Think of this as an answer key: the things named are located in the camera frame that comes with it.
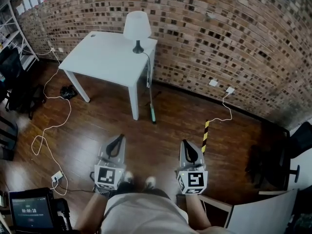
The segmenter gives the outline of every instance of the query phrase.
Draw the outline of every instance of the lamp base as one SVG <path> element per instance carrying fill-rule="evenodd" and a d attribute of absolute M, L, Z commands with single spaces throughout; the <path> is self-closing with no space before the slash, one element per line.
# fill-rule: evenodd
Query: lamp base
<path fill-rule="evenodd" d="M 141 47 L 139 40 L 136 41 L 136 46 L 134 47 L 134 49 L 132 51 L 133 51 L 133 53 L 136 53 L 136 54 L 143 53 L 144 49 Z"/>

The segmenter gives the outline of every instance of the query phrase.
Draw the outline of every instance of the person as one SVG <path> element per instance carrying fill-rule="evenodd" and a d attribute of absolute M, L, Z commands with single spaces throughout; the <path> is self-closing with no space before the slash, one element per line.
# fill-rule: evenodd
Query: person
<path fill-rule="evenodd" d="M 148 177 L 144 190 L 135 193 L 134 177 L 126 172 L 124 181 L 109 200 L 98 193 L 93 195 L 74 229 L 81 234 L 231 233 L 211 226 L 198 195 L 186 195 L 186 213 L 155 185 L 155 178 Z"/>

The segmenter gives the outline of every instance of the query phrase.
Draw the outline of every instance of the wooden floor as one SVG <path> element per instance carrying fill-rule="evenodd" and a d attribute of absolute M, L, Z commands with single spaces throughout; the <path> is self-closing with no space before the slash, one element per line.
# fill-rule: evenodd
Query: wooden floor
<path fill-rule="evenodd" d="M 32 68 L 41 84 L 55 71 L 54 63 L 40 62 Z M 221 105 L 155 85 L 154 93 L 161 91 L 161 94 L 154 101 L 157 124 L 153 125 L 149 106 L 145 106 L 149 101 L 148 91 L 142 83 L 138 86 L 139 120 L 135 121 L 127 88 L 86 76 L 77 75 L 77 78 L 90 103 L 84 102 L 80 95 L 71 99 L 72 112 L 67 123 L 45 134 L 71 190 L 92 190 L 89 173 L 94 169 L 102 142 L 123 133 L 127 138 L 127 169 L 138 177 L 138 183 L 147 176 L 156 176 L 158 186 L 174 200 L 179 192 L 174 170 L 178 166 L 180 142 L 187 139 L 200 147 L 205 119 L 230 116 L 228 109 Z M 70 84 L 65 73 L 59 70 L 46 87 L 46 94 L 58 96 L 61 87 Z M 44 128 L 62 124 L 68 113 L 68 102 L 62 99 L 48 99 L 35 112 L 27 129 L 19 133 L 14 161 L 0 160 L 3 190 L 4 181 L 11 191 L 51 187 L 51 176 L 59 168 L 45 145 L 40 155 L 35 156 L 31 144 Z M 235 111 L 231 121 L 212 122 L 205 154 L 209 182 L 204 194 L 231 204 L 252 201 L 257 191 L 244 172 L 249 148 L 253 144 L 269 145 L 279 134 L 272 126 Z M 38 140 L 34 147 L 38 149 Z M 68 192 L 65 196 L 73 223 L 91 196 L 85 192 Z"/>

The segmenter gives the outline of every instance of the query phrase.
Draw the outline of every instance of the table lamp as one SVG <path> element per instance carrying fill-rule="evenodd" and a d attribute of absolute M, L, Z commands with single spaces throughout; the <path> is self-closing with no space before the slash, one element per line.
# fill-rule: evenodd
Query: table lamp
<path fill-rule="evenodd" d="M 151 33 L 150 22 L 145 12 L 133 11 L 127 15 L 123 35 L 126 39 L 136 41 L 136 46 L 133 49 L 134 53 L 143 53 L 144 49 L 141 47 L 140 41 L 148 38 Z"/>

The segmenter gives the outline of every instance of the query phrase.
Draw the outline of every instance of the brick wall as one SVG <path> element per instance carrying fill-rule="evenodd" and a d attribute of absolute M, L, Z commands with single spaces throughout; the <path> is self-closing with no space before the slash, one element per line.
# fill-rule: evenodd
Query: brick wall
<path fill-rule="evenodd" d="M 36 53 L 64 59 L 92 30 L 122 33 L 134 10 L 158 39 L 157 80 L 216 99 L 234 87 L 229 103 L 289 128 L 310 118 L 311 0 L 48 0 L 18 21 Z"/>

